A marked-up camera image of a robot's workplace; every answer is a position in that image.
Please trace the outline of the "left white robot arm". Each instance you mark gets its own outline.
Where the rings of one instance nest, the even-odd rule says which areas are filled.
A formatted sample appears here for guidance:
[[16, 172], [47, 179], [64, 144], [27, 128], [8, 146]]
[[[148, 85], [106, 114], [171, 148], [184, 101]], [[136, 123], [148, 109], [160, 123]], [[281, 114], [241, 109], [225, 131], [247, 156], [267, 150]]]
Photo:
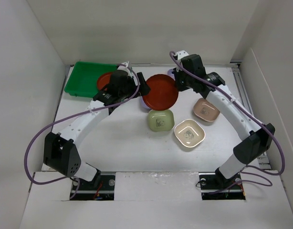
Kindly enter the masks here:
[[137, 80], [125, 70], [111, 73], [109, 83], [93, 97], [87, 113], [77, 117], [58, 133], [50, 132], [44, 140], [43, 162], [68, 178], [83, 181], [89, 189], [100, 185], [101, 171], [83, 162], [78, 152], [84, 138], [125, 99], [147, 95], [150, 87], [141, 72]]

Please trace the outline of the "red round plate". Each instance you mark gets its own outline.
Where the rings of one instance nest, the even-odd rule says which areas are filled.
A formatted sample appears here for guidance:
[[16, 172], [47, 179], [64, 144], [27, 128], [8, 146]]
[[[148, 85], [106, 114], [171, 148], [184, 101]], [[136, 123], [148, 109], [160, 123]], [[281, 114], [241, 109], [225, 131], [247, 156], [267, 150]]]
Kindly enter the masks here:
[[175, 80], [166, 74], [155, 74], [147, 79], [150, 92], [142, 96], [144, 103], [152, 110], [164, 111], [171, 108], [178, 99]]
[[109, 83], [111, 74], [112, 72], [104, 73], [98, 78], [96, 86], [99, 91]]

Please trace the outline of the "purple square bowl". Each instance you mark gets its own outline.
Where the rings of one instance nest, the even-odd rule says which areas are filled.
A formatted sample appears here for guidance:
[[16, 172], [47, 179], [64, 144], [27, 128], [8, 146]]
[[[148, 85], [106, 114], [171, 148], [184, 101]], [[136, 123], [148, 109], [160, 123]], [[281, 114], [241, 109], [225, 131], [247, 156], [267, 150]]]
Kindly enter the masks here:
[[142, 109], [144, 109], [145, 111], [149, 111], [150, 108], [146, 105], [146, 103], [144, 102], [143, 98], [140, 98], [140, 106], [142, 107]]
[[169, 69], [168, 71], [167, 71], [167, 75], [168, 76], [170, 76], [171, 78], [175, 78], [175, 76], [174, 76], [174, 74], [173, 74], [173, 69]]

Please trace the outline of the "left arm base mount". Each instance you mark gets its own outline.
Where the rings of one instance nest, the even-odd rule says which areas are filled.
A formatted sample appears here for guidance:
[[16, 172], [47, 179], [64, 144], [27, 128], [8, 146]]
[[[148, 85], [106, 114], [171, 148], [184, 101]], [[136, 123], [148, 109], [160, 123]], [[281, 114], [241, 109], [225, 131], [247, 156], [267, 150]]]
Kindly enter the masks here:
[[75, 178], [72, 179], [70, 200], [80, 201], [113, 201], [115, 197], [116, 172], [102, 172], [96, 186], [91, 182]]

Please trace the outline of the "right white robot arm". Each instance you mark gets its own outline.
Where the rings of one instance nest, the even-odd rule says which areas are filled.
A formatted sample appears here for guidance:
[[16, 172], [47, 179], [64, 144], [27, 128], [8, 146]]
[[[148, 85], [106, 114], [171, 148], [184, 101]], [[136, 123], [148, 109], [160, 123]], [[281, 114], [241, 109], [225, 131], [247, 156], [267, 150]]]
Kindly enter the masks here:
[[270, 148], [275, 128], [255, 119], [238, 103], [218, 73], [206, 73], [199, 55], [186, 51], [171, 52], [170, 55], [177, 65], [173, 70], [177, 89], [191, 88], [200, 94], [223, 114], [241, 140], [229, 159], [215, 171], [215, 184], [220, 189], [225, 188], [236, 174]]

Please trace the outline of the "purple square bowl far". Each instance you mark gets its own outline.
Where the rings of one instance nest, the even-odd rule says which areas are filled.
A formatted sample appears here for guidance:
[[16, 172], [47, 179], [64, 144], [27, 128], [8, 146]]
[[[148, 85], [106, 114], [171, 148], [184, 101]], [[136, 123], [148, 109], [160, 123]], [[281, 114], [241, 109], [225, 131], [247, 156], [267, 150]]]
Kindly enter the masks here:
[[175, 76], [174, 76], [174, 74], [173, 74], [173, 69], [169, 69], [168, 71], [167, 71], [167, 75], [168, 76], [170, 76], [171, 78], [175, 78]]

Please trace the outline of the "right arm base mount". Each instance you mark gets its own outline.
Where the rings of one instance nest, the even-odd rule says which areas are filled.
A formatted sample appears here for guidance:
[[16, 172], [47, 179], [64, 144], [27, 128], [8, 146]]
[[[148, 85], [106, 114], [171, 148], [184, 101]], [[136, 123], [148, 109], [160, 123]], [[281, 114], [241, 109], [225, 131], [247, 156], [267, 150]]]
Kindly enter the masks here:
[[199, 173], [196, 187], [202, 200], [246, 200], [240, 174], [220, 183], [214, 172]]

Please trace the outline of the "cream square bowl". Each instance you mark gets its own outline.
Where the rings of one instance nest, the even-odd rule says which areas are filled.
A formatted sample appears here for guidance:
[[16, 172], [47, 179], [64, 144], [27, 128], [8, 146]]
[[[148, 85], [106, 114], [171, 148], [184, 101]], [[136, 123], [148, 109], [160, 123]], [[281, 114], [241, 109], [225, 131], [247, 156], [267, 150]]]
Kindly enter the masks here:
[[174, 134], [177, 140], [186, 148], [195, 148], [206, 137], [204, 129], [192, 119], [184, 120], [176, 125]]

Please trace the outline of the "pink square bowl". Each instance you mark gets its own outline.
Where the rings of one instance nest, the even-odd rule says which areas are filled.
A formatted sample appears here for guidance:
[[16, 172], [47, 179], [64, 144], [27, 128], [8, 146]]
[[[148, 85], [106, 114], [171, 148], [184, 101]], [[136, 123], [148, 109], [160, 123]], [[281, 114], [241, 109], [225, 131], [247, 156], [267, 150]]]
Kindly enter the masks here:
[[214, 122], [220, 115], [220, 111], [206, 99], [200, 98], [193, 106], [193, 113], [206, 122]]

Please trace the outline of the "green square bowl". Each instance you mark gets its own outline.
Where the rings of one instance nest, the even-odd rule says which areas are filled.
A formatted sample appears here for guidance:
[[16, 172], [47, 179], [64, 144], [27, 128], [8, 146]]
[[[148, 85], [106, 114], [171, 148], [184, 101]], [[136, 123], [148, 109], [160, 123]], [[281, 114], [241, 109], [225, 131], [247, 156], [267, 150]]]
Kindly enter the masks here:
[[154, 132], [170, 131], [175, 125], [173, 112], [169, 109], [164, 111], [151, 110], [147, 115], [147, 124]]

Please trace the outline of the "green plastic bin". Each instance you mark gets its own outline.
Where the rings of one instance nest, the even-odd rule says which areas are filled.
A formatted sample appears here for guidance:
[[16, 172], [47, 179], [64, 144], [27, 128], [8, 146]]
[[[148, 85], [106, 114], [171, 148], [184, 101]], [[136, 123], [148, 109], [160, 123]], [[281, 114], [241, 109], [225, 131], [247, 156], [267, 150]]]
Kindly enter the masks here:
[[71, 96], [92, 98], [98, 93], [97, 80], [105, 73], [117, 69], [115, 64], [77, 62], [64, 91]]

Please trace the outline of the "purple square bowl near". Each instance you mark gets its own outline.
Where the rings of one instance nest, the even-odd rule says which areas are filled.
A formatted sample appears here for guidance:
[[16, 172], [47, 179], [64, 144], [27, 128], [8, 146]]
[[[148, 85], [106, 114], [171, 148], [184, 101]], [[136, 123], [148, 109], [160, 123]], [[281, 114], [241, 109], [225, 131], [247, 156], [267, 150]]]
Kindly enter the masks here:
[[149, 111], [150, 108], [146, 105], [146, 103], [144, 102], [143, 98], [140, 98], [140, 106], [142, 107], [142, 109], [144, 109], [145, 111]]

